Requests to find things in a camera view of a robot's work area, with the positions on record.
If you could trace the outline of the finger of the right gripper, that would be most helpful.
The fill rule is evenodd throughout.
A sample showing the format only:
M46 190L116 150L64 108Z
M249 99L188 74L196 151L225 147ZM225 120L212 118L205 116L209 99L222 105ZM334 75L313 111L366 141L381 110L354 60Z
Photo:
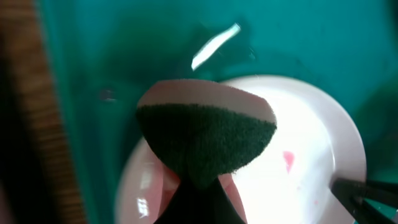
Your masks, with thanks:
M364 205L364 198L397 208L397 183L336 179L331 186L331 192L347 209Z
M370 197L373 201L397 208L397 196L388 195L380 197ZM394 224L390 218L377 211L372 205L365 201L365 197L354 196L350 198L353 204L352 215L359 224Z

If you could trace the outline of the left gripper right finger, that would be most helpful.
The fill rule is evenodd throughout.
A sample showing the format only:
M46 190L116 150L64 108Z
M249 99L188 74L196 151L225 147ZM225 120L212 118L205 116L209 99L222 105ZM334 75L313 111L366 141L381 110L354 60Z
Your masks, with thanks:
M244 224L218 179L199 193L198 222L200 224Z

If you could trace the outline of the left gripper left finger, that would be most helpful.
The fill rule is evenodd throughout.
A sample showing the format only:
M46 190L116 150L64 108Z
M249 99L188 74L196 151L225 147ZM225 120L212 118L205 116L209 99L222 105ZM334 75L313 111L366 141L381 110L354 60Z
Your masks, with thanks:
M190 179L183 179L171 201L154 224L197 224L199 191Z

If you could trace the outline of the green and orange sponge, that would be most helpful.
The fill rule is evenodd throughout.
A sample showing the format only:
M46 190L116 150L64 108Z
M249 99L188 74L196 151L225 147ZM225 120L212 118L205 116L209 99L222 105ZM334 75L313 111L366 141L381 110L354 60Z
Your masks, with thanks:
M260 156L277 129L265 99L193 79L157 82L138 101L136 119L157 158L198 191Z

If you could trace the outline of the white plate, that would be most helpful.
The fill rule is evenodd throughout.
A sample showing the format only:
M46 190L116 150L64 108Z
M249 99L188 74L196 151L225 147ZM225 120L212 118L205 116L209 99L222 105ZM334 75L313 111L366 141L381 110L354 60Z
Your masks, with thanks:
M255 75L221 84L265 99L277 120L260 156L220 176L244 223L353 223L331 185L337 178L364 181L366 156L359 131L342 106L293 78ZM142 137L119 183L116 223L154 223L179 183Z

